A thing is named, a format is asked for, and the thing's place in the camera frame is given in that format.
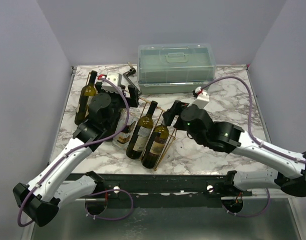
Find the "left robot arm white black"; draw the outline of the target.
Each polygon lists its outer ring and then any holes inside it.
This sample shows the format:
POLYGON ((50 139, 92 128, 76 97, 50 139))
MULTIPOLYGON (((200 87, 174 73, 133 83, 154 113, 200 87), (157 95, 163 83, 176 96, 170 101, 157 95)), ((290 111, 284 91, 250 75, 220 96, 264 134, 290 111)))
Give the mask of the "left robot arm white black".
POLYGON ((13 194, 19 213, 25 213, 38 226, 47 225, 59 209, 80 197, 97 198, 111 188, 93 171, 79 179, 63 184, 71 172, 93 153, 102 142, 112 139, 123 128, 116 128, 121 109, 138 107, 139 91, 129 85, 129 97, 124 95, 125 87, 115 87, 114 92, 102 89, 97 83, 98 94, 88 106, 88 116, 73 133, 64 150, 39 175, 27 184, 18 183, 13 194))

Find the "clear glass liquor bottle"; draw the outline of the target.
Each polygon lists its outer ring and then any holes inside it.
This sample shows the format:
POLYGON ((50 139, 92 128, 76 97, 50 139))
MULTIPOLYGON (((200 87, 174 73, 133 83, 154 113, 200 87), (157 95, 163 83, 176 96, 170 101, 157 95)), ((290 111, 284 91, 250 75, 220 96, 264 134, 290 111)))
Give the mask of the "clear glass liquor bottle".
MULTIPOLYGON (((127 117, 127 111, 126 111, 126 109, 123 109, 121 111, 121 116, 120 116, 120 119, 118 121, 116 131, 118 131, 123 126, 123 124, 125 123, 126 117, 127 117)), ((128 122, 127 122, 125 128, 119 134, 117 134, 116 136, 113 137, 112 144, 115 147, 121 148, 121 149, 126 149, 127 148, 128 144, 130 142, 132 133, 134 131, 134 128, 137 124, 137 121, 138 121, 137 112, 133 108, 130 108, 129 109, 129 118, 128 118, 128 122)))

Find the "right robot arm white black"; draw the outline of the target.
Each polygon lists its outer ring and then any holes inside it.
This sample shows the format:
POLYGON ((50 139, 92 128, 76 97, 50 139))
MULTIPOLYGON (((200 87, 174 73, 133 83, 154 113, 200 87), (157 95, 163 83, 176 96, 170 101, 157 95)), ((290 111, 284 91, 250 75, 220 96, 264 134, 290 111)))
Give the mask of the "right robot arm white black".
POLYGON ((240 190, 280 189, 294 197, 306 197, 306 151, 293 152, 251 137, 243 128, 213 121, 204 109, 207 100, 187 104, 175 101, 163 113, 164 123, 186 131, 197 144, 215 152, 247 157, 269 167, 266 171, 236 172, 223 183, 223 191, 234 196, 240 190))

